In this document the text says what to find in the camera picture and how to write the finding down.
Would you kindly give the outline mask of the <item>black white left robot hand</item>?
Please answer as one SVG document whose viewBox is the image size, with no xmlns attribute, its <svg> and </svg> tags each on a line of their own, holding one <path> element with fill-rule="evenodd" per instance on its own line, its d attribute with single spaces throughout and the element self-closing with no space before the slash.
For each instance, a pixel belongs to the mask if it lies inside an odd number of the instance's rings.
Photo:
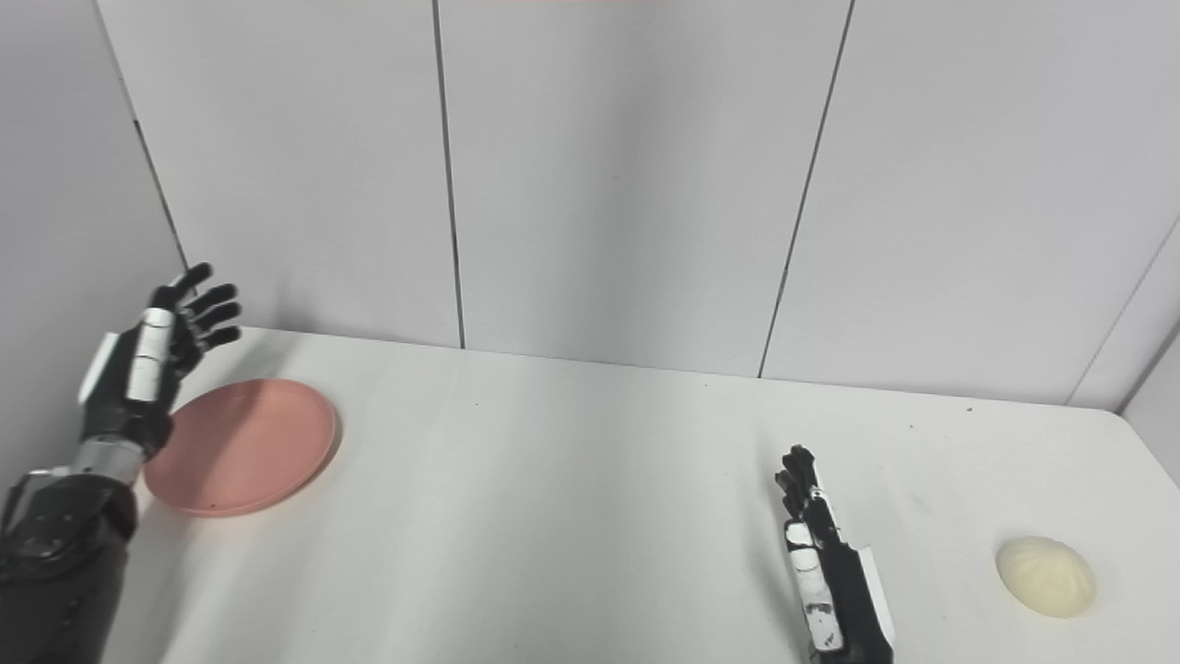
<svg viewBox="0 0 1180 664">
<path fill-rule="evenodd" d="M 195 294 L 211 276 L 209 262 L 190 267 L 152 291 L 132 326 L 101 340 L 79 390 L 83 442 L 124 441 L 148 461 L 165 448 L 184 379 L 209 351 L 241 336 L 236 285 Z"/>
</svg>

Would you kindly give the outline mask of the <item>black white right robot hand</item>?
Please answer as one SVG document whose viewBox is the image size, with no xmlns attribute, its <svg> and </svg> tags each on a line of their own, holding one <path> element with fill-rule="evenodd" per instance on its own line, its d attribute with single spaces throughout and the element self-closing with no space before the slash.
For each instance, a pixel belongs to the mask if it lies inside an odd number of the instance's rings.
<svg viewBox="0 0 1180 664">
<path fill-rule="evenodd" d="M 781 466 L 774 480 L 809 663 L 893 663 L 896 629 L 872 551 L 844 539 L 812 451 L 794 445 Z"/>
</svg>

